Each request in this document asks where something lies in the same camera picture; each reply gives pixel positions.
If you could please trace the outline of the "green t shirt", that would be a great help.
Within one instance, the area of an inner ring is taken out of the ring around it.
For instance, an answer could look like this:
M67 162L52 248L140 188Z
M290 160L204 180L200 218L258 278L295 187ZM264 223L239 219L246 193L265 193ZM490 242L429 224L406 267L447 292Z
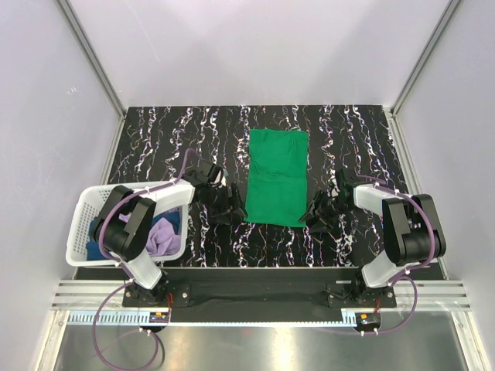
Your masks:
M309 135L252 129L245 207L249 223L303 228L307 209Z

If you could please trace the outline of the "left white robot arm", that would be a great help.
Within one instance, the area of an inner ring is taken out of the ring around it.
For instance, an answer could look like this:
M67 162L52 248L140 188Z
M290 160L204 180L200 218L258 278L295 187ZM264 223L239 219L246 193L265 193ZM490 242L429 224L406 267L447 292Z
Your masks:
M206 160L149 189L117 185L111 190L89 236L129 276L130 296L151 306L171 298L167 275L154 259L176 256L185 247L194 203L206 207L213 224L228 225L248 215L238 185L228 184L224 170Z

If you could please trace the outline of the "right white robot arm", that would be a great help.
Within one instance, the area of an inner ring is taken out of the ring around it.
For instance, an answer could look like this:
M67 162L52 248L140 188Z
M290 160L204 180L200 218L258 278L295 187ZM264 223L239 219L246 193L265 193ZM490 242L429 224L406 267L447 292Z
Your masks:
M329 306L388 307L393 286L446 252L446 239L433 198L389 189L385 181L343 169L336 173L336 195L316 192L300 221L310 233L331 233L344 213L362 209L381 218L383 250L359 267L348 284L326 286Z

